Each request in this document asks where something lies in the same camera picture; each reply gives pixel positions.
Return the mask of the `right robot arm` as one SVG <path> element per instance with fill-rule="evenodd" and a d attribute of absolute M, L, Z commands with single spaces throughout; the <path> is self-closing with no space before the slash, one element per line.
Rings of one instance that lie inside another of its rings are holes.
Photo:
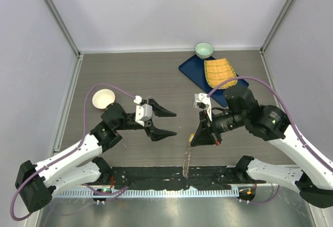
<path fill-rule="evenodd" d="M 318 208 L 332 206 L 332 161 L 326 158 L 292 127 L 285 112 L 273 105 L 260 105 L 250 89 L 232 86 L 225 91 L 227 109 L 214 114 L 207 94 L 194 95 L 200 109 L 199 126 L 191 147 L 218 145 L 222 134 L 244 127 L 250 134 L 274 145 L 293 160 L 298 168 L 287 168 L 242 156 L 232 178 L 242 183 L 257 180 L 275 183 L 298 193 Z"/>

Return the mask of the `yellow key tag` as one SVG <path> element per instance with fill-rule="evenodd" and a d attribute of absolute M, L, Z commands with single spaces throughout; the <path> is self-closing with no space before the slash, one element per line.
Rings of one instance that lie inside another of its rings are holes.
<path fill-rule="evenodd" d="M 189 139 L 188 139 L 188 142 L 189 142 L 189 143 L 193 140 L 194 136 L 195 136 L 194 134 L 191 134 L 191 135 L 190 135 L 190 137 L 189 137 Z"/>

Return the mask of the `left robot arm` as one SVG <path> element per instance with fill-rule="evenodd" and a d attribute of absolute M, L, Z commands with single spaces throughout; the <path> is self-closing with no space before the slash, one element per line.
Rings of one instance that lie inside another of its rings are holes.
<path fill-rule="evenodd" d="M 107 184 L 111 168 L 100 154 L 122 140 L 119 130 L 144 130 L 153 141 L 175 136 L 176 132 L 158 129 L 152 118 L 175 117 L 176 113 L 160 106 L 154 99 L 136 97 L 135 112 L 127 113 L 118 103 L 109 104 L 101 115 L 102 121 L 82 139 L 64 151 L 32 163 L 22 163 L 15 181 L 14 197 L 21 197 L 29 213 L 44 208 L 53 196 L 76 185 L 97 182 Z"/>

